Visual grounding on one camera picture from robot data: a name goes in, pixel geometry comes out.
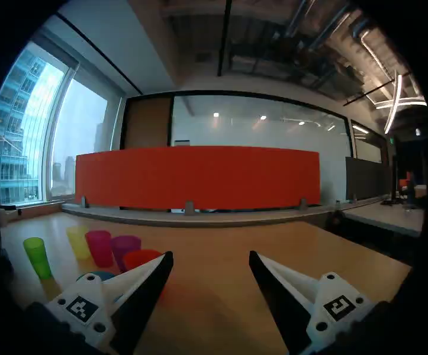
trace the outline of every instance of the office desk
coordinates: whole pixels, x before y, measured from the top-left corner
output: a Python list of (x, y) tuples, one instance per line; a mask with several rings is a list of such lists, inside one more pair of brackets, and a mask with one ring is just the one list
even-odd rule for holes
[(419, 237), (424, 221), (423, 209), (406, 211), (403, 205), (380, 202), (343, 211), (345, 217), (393, 232)]
[[(26, 306), (47, 302), (85, 272), (65, 229), (83, 224), (112, 235), (134, 234), (142, 247), (173, 251), (174, 267), (141, 336), (136, 354), (278, 354), (287, 349), (248, 265), (256, 250), (312, 277), (334, 271), (373, 301), (390, 300), (410, 268), (304, 222), (237, 228), (166, 228), (119, 224), (57, 213), (2, 229), (14, 265), (12, 291)], [(22, 246), (46, 244), (54, 279), (39, 281)]]

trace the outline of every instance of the glass building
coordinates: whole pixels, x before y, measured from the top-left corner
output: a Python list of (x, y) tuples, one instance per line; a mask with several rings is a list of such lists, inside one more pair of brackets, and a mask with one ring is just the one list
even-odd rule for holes
[(0, 204), (42, 199), (44, 136), (62, 77), (27, 46), (0, 89)]

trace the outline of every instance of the green plastic cup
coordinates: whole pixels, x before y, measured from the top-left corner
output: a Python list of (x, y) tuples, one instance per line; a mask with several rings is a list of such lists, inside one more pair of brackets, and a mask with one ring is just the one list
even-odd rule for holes
[(89, 229), (84, 225), (66, 228), (67, 239), (69, 239), (72, 251), (78, 260), (85, 260), (91, 256), (91, 251), (85, 240), (85, 234), (88, 231)]
[(44, 240), (41, 238), (28, 238), (23, 242), (23, 246), (38, 277), (42, 280), (52, 277), (46, 249), (44, 248)]

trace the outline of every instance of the orange partition panel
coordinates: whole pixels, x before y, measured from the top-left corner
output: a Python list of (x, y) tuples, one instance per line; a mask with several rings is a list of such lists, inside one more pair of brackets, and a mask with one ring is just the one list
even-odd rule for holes
[(156, 147), (76, 158), (76, 200), (133, 208), (250, 209), (320, 200), (319, 154), (259, 147)]

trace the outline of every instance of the magenta plastic cup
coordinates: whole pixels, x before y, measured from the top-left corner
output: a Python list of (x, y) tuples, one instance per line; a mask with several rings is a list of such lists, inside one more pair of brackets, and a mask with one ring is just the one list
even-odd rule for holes
[(108, 231), (90, 231), (85, 234), (87, 245), (98, 267), (110, 267), (114, 264), (110, 246), (111, 238)]
[(115, 261), (121, 272), (127, 271), (123, 257), (125, 254), (141, 249), (141, 239), (134, 235), (119, 235), (110, 241), (112, 252), (114, 253)]

